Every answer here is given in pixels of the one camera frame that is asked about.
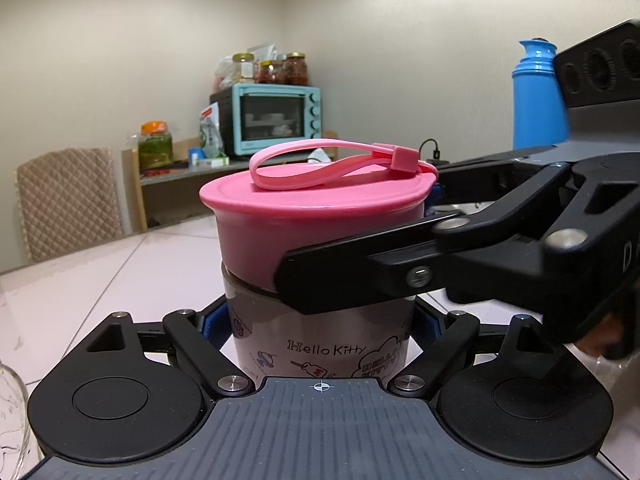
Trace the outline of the right hand in black sleeve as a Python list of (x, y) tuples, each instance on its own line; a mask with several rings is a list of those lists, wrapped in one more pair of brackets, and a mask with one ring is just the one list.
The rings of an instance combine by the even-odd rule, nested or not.
[(617, 315), (609, 313), (587, 335), (575, 342), (575, 347), (587, 356), (600, 358), (605, 356), (608, 348), (619, 344), (623, 336), (623, 322)]

